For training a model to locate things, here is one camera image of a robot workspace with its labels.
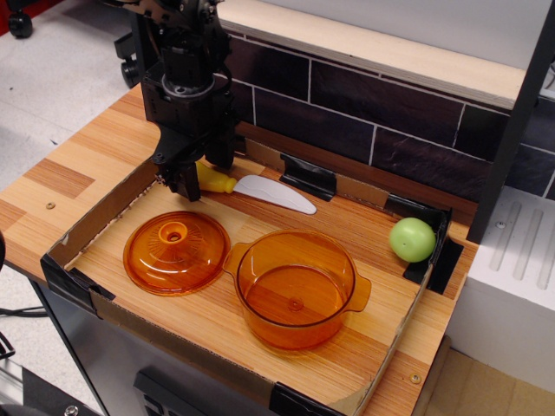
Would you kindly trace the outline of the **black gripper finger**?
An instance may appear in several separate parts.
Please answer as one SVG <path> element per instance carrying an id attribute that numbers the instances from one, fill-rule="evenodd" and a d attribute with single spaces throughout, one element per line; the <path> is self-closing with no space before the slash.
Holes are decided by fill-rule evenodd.
<path id="1" fill-rule="evenodd" d="M 233 129 L 213 135 L 206 145 L 206 160 L 217 167 L 229 170 L 234 161 L 235 136 Z"/>
<path id="2" fill-rule="evenodd" d="M 197 167 L 194 163 L 179 163 L 166 169 L 165 183 L 171 192 L 191 202 L 201 198 Z"/>

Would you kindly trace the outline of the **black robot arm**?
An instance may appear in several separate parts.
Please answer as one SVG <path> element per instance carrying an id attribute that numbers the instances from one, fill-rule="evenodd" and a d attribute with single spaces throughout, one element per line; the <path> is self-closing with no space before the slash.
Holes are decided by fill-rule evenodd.
<path id="1" fill-rule="evenodd" d="M 171 192 L 200 198 L 196 163 L 232 166 L 237 119 L 225 65 L 230 36 L 215 1 L 112 1 L 134 15 L 147 121 L 160 131 L 151 160 Z"/>

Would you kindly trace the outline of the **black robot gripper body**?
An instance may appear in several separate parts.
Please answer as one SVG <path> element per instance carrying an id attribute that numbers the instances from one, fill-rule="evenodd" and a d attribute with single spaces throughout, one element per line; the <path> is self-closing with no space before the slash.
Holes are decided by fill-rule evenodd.
<path id="1" fill-rule="evenodd" d="M 213 77 L 194 91 L 170 83 L 161 64 L 152 66 L 141 82 L 147 120 L 160 130 L 152 160 L 159 175 L 179 163 L 205 157 L 206 145 L 216 133 L 234 130 L 237 124 L 230 83 Z"/>

